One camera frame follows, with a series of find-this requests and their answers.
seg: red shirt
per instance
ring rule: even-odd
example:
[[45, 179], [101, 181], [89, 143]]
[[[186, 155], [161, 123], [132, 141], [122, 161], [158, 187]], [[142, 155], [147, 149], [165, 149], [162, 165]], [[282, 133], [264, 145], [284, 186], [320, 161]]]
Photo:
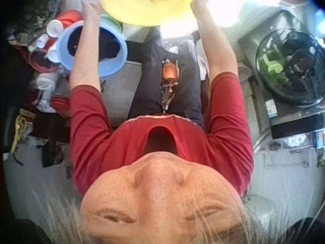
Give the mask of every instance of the red shirt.
[[223, 73], [211, 86], [208, 131], [175, 116], [140, 116], [124, 122], [116, 131], [110, 125], [101, 94], [88, 85], [71, 94], [71, 157], [74, 181], [85, 194], [104, 172], [139, 159], [148, 134], [167, 129], [178, 156], [212, 167], [243, 195], [253, 171], [253, 148], [238, 77]]

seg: yellow bowl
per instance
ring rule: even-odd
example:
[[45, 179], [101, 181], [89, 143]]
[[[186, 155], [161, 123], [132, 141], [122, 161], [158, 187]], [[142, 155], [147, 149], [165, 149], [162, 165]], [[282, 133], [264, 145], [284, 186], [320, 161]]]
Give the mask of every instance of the yellow bowl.
[[101, 0], [113, 18], [128, 24], [156, 26], [190, 11], [191, 0]]

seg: sticker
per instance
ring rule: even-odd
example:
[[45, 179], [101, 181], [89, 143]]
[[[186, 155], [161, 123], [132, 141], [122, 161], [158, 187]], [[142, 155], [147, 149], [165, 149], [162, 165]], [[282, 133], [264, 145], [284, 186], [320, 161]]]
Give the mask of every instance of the sticker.
[[278, 111], [276, 110], [275, 102], [273, 99], [267, 100], [265, 102], [266, 109], [268, 110], [269, 118], [275, 117], [278, 115]]

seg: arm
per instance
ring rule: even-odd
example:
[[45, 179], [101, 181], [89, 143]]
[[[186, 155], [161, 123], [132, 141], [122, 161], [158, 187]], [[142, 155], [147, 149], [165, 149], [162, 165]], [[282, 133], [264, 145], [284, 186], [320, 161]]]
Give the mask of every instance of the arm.
[[244, 98], [238, 80], [236, 56], [220, 27], [216, 26], [206, 0], [191, 7], [210, 68], [211, 100], [208, 141], [212, 167], [242, 195], [253, 172], [253, 148]]
[[84, 26], [82, 29], [75, 63], [70, 75], [70, 88], [90, 85], [101, 91], [98, 76], [100, 16], [97, 9], [87, 2], [83, 3]]
[[210, 85], [223, 72], [238, 75], [235, 53], [222, 29], [214, 23], [206, 5], [207, 0], [193, 0], [191, 8], [197, 19], [199, 32], [210, 69]]
[[70, 152], [74, 181], [85, 193], [102, 173], [113, 130], [100, 93], [99, 13], [85, 2], [84, 28], [70, 75]]

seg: yellow cord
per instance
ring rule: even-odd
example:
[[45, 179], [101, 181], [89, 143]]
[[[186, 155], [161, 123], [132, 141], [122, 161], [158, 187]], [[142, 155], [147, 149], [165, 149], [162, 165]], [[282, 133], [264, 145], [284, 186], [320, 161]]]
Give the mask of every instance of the yellow cord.
[[26, 119], [23, 116], [18, 115], [16, 118], [16, 122], [15, 122], [15, 139], [11, 146], [11, 150], [10, 150], [11, 154], [13, 154], [15, 152], [17, 144], [21, 138], [21, 135], [26, 130], [26, 127], [27, 127]]

